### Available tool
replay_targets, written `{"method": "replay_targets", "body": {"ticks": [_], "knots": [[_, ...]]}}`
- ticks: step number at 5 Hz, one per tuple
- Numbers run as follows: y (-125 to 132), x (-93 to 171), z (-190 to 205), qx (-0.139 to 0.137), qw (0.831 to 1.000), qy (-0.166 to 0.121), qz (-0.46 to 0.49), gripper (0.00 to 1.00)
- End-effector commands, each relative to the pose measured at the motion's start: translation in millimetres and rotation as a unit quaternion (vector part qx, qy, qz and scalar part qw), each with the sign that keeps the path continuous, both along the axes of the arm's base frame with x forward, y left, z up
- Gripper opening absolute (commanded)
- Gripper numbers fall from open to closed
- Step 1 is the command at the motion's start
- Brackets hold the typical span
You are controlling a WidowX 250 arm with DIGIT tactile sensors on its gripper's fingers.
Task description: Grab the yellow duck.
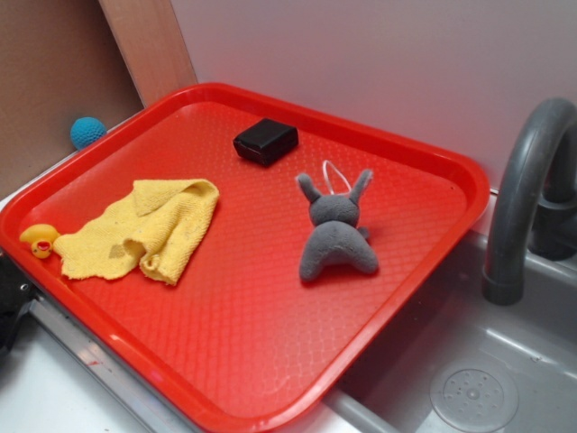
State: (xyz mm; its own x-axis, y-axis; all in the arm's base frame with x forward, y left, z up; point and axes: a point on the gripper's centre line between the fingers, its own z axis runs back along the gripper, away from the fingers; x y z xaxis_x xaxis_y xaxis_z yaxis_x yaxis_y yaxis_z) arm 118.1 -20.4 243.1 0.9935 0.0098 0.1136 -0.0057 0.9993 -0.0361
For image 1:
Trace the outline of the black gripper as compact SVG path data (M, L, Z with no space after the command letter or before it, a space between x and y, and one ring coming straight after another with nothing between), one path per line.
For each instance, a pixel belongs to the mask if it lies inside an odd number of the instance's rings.
M7 356L35 299L35 286L6 254L1 255L0 277L1 356Z

